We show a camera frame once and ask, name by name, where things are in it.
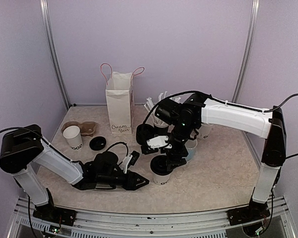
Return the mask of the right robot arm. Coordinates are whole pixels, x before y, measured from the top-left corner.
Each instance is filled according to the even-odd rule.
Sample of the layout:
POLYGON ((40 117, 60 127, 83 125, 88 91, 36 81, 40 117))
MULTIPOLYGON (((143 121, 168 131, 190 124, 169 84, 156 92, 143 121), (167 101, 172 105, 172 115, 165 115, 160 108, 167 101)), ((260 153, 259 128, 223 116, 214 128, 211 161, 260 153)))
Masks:
POLYGON ((167 170, 184 165, 188 152, 184 144, 202 124, 216 124, 249 132, 265 139, 259 177, 244 216, 255 220, 263 213, 264 204, 277 182, 286 155, 286 128, 281 106, 272 109, 248 107, 214 98, 199 91, 188 91, 190 97, 177 103, 168 96, 156 103, 152 112, 168 125, 173 125, 169 137, 147 141, 151 148, 164 148, 167 170))

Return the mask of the white paper cup GOOD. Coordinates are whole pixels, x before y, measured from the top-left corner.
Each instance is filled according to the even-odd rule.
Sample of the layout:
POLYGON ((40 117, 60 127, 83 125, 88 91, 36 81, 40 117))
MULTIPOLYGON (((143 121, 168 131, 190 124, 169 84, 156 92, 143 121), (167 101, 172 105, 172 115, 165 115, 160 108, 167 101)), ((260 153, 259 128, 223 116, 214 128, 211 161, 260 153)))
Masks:
POLYGON ((157 174, 153 172, 153 182, 157 185, 164 185, 166 184, 171 176, 171 172, 163 173, 163 174, 157 174))

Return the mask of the black coffee cup lid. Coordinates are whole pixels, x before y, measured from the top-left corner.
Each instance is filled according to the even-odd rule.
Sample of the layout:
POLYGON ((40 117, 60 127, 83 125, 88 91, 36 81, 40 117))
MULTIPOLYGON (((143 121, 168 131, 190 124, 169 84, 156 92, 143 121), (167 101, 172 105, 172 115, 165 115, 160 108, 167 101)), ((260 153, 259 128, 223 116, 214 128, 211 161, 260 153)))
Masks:
POLYGON ((173 172, 167 170, 167 157, 165 155, 155 156, 150 162, 150 169, 154 174, 165 176, 173 172))

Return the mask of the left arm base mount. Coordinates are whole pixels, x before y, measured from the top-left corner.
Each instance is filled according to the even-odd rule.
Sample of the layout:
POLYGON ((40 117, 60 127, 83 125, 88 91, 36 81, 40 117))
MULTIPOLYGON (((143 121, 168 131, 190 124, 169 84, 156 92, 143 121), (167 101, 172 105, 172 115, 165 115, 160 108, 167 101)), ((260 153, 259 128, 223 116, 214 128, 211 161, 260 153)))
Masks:
POLYGON ((77 212, 72 209, 61 208, 54 205, 52 195, 47 188, 48 203, 42 206, 36 206, 33 211, 33 217, 44 221, 57 223, 59 225, 73 226, 77 212))

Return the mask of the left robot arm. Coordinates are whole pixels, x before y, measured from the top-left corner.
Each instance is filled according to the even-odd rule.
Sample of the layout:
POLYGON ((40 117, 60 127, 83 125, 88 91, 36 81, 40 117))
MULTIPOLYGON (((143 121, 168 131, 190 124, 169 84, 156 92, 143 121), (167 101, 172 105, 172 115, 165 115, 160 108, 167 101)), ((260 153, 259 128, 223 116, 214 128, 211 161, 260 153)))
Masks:
POLYGON ((118 162, 118 156, 110 150, 83 163, 73 161, 58 151, 42 135, 41 127, 37 124, 8 127, 0 130, 1 133, 4 136, 0 150, 0 169, 14 177, 35 208, 50 221, 59 217, 59 208, 54 205, 51 192, 37 178, 32 163, 47 168, 78 190, 95 190, 100 184, 108 185, 109 189, 121 187, 135 191, 149 183, 147 178, 129 169, 140 156, 136 151, 127 153, 125 166, 118 162))

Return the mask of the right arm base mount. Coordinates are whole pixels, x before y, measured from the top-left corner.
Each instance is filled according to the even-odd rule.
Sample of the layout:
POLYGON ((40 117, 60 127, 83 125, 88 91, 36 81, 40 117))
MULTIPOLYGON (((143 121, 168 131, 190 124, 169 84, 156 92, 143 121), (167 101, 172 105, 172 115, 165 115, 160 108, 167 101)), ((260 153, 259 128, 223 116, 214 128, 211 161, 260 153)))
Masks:
POLYGON ((228 220, 231 226, 248 223, 269 217, 271 215, 267 202, 258 203, 250 198, 247 206, 229 209, 227 211, 228 220))

